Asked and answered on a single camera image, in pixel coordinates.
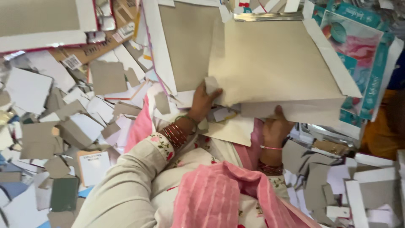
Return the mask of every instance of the pile of paper waste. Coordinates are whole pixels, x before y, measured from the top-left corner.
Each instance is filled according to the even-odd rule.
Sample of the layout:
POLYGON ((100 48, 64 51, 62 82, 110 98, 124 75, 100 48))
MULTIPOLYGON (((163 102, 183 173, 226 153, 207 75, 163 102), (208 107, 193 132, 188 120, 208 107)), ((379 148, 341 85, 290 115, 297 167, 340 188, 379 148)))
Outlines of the pile of paper waste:
POLYGON ((144 111, 173 122, 202 81, 224 93, 199 134, 251 147, 255 121, 277 105, 297 122, 283 163, 304 214, 330 228, 403 226, 404 152, 394 162, 358 148, 403 49, 404 9, 394 0, 1 3, 0 227, 71 227, 126 151, 150 88, 162 92, 144 111))

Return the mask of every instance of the orange cloth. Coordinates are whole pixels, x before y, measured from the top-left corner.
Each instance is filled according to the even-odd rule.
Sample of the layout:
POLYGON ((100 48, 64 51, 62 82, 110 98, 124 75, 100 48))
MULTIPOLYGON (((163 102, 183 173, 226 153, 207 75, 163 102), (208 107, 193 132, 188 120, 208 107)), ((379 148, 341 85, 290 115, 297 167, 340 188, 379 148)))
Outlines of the orange cloth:
POLYGON ((386 105, 395 90, 386 90, 375 122, 369 121, 364 131, 360 151, 396 160, 396 151, 405 149, 405 139, 390 131, 387 125, 386 105))

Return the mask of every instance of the sleeve cuff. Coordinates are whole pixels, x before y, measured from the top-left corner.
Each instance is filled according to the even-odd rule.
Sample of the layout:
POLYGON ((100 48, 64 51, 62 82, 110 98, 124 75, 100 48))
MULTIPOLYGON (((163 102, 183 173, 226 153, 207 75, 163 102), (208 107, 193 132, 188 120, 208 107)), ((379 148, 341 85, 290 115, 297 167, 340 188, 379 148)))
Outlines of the sleeve cuff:
POLYGON ((175 150, 170 144, 169 140, 162 134, 155 132, 148 137, 146 137, 147 141, 152 143, 156 147, 156 149, 160 152, 162 157, 166 158, 166 164, 174 157, 175 150))

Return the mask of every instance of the cardboard box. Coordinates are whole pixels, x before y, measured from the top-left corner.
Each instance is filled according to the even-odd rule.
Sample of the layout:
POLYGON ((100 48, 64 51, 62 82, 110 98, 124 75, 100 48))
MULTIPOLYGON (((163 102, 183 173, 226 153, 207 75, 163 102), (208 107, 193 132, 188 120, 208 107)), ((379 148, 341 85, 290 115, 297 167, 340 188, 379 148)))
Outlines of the cardboard box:
POLYGON ((86 64, 108 51, 118 47, 132 38, 137 31, 140 13, 135 0, 114 0, 114 16, 117 30, 106 31, 106 40, 97 44, 80 45, 80 47, 59 47, 49 52, 57 61, 62 61, 71 70, 86 64))

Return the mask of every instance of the woman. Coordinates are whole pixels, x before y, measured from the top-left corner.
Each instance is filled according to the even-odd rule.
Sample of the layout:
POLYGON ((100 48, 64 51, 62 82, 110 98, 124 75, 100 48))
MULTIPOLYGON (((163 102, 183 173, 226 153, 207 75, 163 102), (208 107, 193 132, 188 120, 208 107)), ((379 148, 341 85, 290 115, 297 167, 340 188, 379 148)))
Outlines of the woman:
POLYGON ((122 155, 91 191, 73 227, 308 227, 281 200, 288 198, 281 146, 294 123, 280 106, 277 119, 263 128, 261 172, 220 163, 187 140, 221 93, 207 95, 203 83, 187 115, 122 155))

